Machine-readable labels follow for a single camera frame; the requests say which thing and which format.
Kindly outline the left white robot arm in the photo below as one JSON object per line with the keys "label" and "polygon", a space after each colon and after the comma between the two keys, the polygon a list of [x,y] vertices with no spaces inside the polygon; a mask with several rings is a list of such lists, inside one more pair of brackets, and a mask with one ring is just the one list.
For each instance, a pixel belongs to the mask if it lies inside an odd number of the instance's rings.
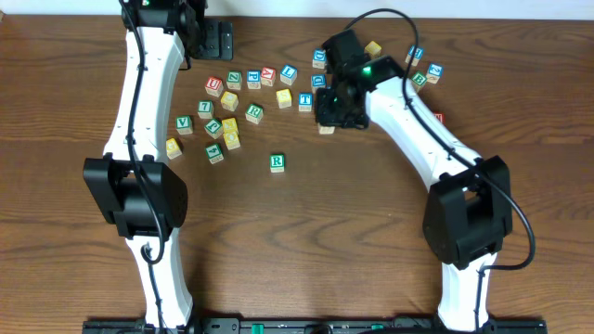
{"label": "left white robot arm", "polygon": [[205,0],[122,1],[126,71],[116,122],[83,178],[133,253],[147,302],[138,320],[87,320],[85,333],[199,333],[179,248],[187,186],[168,166],[174,83],[194,59],[233,58],[233,26],[208,19]]}

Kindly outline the yellow O block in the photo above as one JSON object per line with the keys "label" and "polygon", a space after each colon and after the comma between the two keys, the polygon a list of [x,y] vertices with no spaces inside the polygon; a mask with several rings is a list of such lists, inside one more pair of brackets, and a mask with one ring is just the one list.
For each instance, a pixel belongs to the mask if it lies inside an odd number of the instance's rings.
{"label": "yellow O block", "polygon": [[241,146],[239,134],[237,132],[224,133],[224,141],[228,150],[236,149]]}
{"label": "yellow O block", "polygon": [[334,126],[317,125],[318,133],[320,135],[333,135],[335,132]]}

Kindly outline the green R block placed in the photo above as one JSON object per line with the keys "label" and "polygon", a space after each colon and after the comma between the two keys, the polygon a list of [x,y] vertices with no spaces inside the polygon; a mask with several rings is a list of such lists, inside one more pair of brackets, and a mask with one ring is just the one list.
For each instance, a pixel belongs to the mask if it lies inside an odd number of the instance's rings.
{"label": "green R block placed", "polygon": [[270,172],[283,173],[285,171],[286,161],[283,154],[272,154],[269,157]]}

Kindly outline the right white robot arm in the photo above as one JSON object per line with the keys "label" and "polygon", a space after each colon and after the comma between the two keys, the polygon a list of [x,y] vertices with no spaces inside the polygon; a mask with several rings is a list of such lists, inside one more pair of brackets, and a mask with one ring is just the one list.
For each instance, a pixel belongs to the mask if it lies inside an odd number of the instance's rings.
{"label": "right white robot arm", "polygon": [[442,264],[438,317],[449,330],[482,328],[488,276],[512,230],[511,206],[476,174],[510,188],[510,171],[458,141],[423,104],[404,70],[389,56],[371,58],[352,30],[322,45],[331,85],[316,91],[322,126],[366,129],[374,122],[396,143],[428,190],[423,235]]}

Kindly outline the blue T block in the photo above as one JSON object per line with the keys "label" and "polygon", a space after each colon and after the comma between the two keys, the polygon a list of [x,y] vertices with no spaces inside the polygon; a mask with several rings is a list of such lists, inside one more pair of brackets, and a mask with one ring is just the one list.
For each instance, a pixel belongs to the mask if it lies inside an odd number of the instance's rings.
{"label": "blue T block", "polygon": [[310,112],[313,108],[313,94],[300,93],[298,97],[298,109],[300,112]]}

